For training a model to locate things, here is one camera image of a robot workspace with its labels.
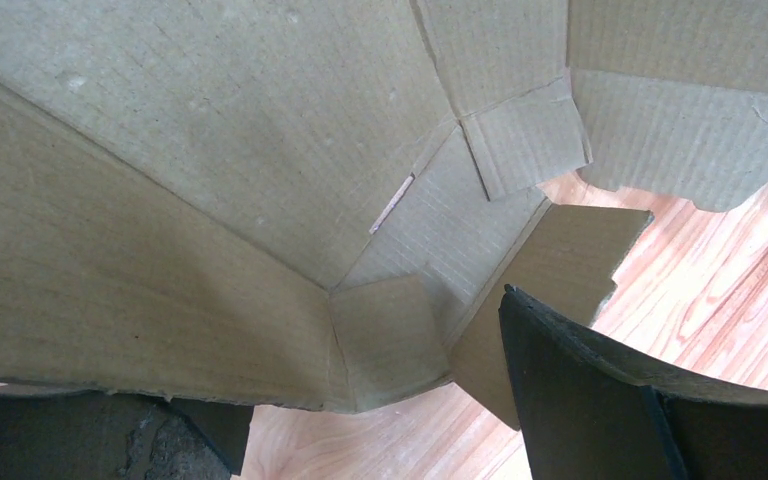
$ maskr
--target folded cardboard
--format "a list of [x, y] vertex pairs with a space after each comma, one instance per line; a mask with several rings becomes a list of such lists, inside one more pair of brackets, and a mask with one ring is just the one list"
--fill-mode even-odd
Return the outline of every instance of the folded cardboard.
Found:
[[710, 3], [0, 0], [0, 379], [515, 425], [501, 285], [589, 322], [649, 221], [537, 183], [768, 180], [768, 4]]

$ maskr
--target cardboard flap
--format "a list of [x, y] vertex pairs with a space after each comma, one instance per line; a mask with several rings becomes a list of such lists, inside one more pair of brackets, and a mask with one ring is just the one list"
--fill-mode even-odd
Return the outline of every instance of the cardboard flap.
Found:
[[0, 379], [334, 409], [325, 291], [0, 87]]
[[453, 116], [407, 1], [102, 3], [0, 0], [0, 82], [320, 286]]
[[416, 0], [491, 200], [589, 162], [569, 88], [566, 0]]
[[587, 135], [563, 78], [462, 121], [490, 200], [590, 163]]
[[597, 187], [621, 186], [725, 211], [768, 182], [768, 94], [572, 70]]
[[571, 67], [768, 93], [768, 1], [569, 3]]
[[464, 312], [526, 223], [545, 208], [533, 188], [488, 202], [457, 128], [390, 213], [339, 289], [418, 273], [447, 346]]
[[388, 405], [447, 381], [449, 364], [419, 277], [346, 290], [332, 295], [330, 304], [350, 411]]
[[589, 325], [615, 288], [611, 275], [650, 219], [649, 212], [637, 210], [550, 207], [478, 299], [480, 307], [449, 358], [455, 382], [516, 428], [499, 330], [505, 284], [516, 285], [570, 319]]

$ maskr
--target corrugated cardboard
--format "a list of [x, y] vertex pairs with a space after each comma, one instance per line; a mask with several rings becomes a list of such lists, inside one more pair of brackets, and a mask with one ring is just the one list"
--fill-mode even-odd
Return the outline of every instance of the corrugated cardboard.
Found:
[[587, 321], [647, 221], [538, 182], [768, 179], [768, 3], [0, 0], [0, 84], [0, 378], [513, 424], [493, 292]]
[[571, 0], [569, 39], [586, 181], [717, 211], [768, 181], [768, 2]]
[[0, 379], [354, 412], [445, 377], [430, 308], [415, 277], [329, 300], [0, 87]]

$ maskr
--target cardboard box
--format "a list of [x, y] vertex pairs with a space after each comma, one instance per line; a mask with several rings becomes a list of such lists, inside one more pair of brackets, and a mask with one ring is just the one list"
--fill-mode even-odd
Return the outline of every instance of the cardboard box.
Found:
[[0, 0], [0, 379], [516, 425], [501, 285], [587, 323], [649, 221], [577, 168], [760, 188], [768, 2]]

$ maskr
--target wood grain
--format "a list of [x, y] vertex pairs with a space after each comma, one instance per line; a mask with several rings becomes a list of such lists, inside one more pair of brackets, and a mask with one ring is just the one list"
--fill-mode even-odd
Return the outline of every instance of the wood grain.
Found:
[[[727, 213], [543, 185], [555, 202], [648, 208], [594, 328], [684, 368], [768, 389], [768, 185]], [[258, 407], [241, 478], [527, 478], [518, 432], [455, 385], [356, 416]]]

